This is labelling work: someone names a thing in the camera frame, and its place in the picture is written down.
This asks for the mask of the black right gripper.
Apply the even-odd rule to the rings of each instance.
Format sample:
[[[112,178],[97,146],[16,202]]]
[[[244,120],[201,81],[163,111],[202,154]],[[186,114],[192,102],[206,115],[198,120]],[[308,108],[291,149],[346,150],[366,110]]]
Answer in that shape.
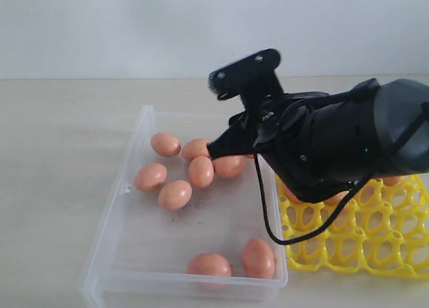
[[[312,147],[315,92],[266,96],[257,110],[229,119],[228,129],[207,145],[211,159],[255,153],[297,154]]]

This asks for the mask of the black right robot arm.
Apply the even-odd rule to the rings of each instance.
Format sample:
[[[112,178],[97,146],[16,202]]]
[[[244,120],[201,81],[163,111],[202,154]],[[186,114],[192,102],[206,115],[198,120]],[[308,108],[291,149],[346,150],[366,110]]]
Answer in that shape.
[[[285,93],[278,80],[229,90],[244,111],[208,145],[213,159],[258,154],[301,201],[317,203],[365,176],[428,171],[428,86],[374,78],[340,94]]]

